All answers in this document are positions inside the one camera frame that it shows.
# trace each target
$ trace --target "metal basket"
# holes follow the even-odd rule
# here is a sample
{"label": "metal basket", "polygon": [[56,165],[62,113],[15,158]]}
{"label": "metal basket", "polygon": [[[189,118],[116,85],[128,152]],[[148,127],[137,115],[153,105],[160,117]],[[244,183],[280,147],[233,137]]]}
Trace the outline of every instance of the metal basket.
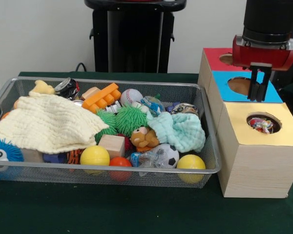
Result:
{"label": "metal basket", "polygon": [[[0,90],[0,117],[13,108],[14,102],[21,96],[27,96],[35,86],[37,78],[17,77],[6,82]],[[55,87],[63,79],[40,78]],[[221,168],[218,145],[215,137],[214,125],[211,121],[209,104],[203,88],[196,84],[181,83],[151,83],[111,80],[77,79],[81,93],[91,87],[103,89],[108,84],[115,82],[123,92],[128,88],[139,90],[143,96],[161,95],[165,106],[173,102],[186,102],[195,105],[198,109],[202,127],[206,133],[206,143],[199,154],[205,162],[205,170],[194,169],[162,169],[162,168],[125,168],[109,166],[88,166],[56,163],[31,163],[31,162],[4,162],[0,161],[0,180],[33,181],[33,182],[58,182],[58,183],[85,183],[85,184],[119,184],[159,187],[189,187],[203,188],[211,174],[217,173]],[[115,175],[119,178],[129,176],[126,181],[113,180]],[[197,183],[185,183],[178,174],[184,176],[198,176],[201,180]]]}

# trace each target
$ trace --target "black cable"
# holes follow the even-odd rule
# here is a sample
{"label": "black cable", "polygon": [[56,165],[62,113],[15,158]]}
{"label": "black cable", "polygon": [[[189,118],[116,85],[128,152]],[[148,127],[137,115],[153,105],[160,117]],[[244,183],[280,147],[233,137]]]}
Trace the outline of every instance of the black cable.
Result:
{"label": "black cable", "polygon": [[80,62],[80,63],[78,63],[75,72],[78,71],[78,69],[79,69],[80,66],[82,66],[82,67],[84,68],[84,71],[85,71],[85,72],[87,71],[86,66],[85,66],[82,62]]}

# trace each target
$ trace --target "green tablecloth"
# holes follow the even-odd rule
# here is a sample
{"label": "green tablecloth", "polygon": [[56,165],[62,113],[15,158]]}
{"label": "green tablecloth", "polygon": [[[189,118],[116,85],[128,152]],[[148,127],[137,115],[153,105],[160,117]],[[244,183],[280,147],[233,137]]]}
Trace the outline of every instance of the green tablecloth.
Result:
{"label": "green tablecloth", "polygon": [[[197,78],[75,72],[20,76]],[[223,198],[217,175],[203,189],[0,181],[0,233],[293,234],[293,187],[287,199],[237,199]]]}

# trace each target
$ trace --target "round hole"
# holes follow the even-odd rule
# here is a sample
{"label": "round hole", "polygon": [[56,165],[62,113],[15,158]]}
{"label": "round hole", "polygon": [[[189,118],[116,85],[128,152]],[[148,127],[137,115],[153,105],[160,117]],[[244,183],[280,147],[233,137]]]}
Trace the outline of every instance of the round hole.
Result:
{"label": "round hole", "polygon": [[246,96],[249,94],[250,84],[251,79],[246,77],[234,77],[228,80],[229,88],[232,91]]}
{"label": "round hole", "polygon": [[219,56],[219,60],[226,65],[233,65],[233,56],[231,53]]}
{"label": "round hole", "polygon": [[[263,112],[255,112],[255,113],[249,114],[249,116],[246,118],[246,122],[252,128],[266,134],[277,133],[280,131],[282,126],[280,120],[278,120],[276,117],[274,117],[271,114],[263,113]],[[265,125],[268,127],[262,128],[261,123],[265,123]]]}

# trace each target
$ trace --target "wooden box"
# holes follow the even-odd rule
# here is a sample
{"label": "wooden box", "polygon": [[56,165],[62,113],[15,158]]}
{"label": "wooden box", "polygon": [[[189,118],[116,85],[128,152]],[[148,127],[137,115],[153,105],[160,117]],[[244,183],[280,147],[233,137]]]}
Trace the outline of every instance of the wooden box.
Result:
{"label": "wooden box", "polygon": [[[233,78],[251,77],[219,60],[230,49],[204,49],[198,83],[207,94],[222,155],[218,173],[224,197],[285,198],[293,183],[293,116],[269,84],[262,103],[247,100],[249,85]],[[267,115],[281,126],[264,134],[247,123],[251,115]]]}
{"label": "wooden box", "polygon": [[[198,84],[207,93],[216,130],[224,101],[251,102],[247,99],[251,72],[220,61],[223,54],[231,52],[230,48],[204,48],[202,54]],[[263,77],[263,73],[258,73],[259,82]],[[264,102],[283,103],[271,82]]]}

